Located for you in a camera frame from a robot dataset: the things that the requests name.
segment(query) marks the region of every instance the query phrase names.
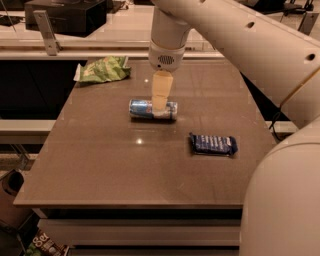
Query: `soda can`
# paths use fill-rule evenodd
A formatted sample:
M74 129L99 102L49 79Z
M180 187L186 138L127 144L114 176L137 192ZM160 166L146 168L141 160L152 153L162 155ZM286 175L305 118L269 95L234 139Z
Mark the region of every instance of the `soda can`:
M166 108L161 112L152 111L151 100L130 100L129 115L131 118L177 120L178 103L168 101Z

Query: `brown tabletop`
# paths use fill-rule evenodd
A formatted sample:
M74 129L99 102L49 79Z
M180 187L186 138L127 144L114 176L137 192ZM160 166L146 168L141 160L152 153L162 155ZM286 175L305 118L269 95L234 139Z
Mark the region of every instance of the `brown tabletop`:
M176 122L134 120L154 71L130 60L129 79L76 84L15 204L35 208L241 207L255 167L274 146L239 72L226 60L184 60L170 101ZM234 157L194 155L189 132L234 136Z

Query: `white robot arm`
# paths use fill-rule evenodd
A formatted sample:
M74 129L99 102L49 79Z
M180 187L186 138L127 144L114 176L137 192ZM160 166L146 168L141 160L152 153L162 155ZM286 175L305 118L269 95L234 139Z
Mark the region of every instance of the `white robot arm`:
M241 256L320 251L320 43L233 0L152 0L149 58L174 71L196 29L299 127L248 185Z

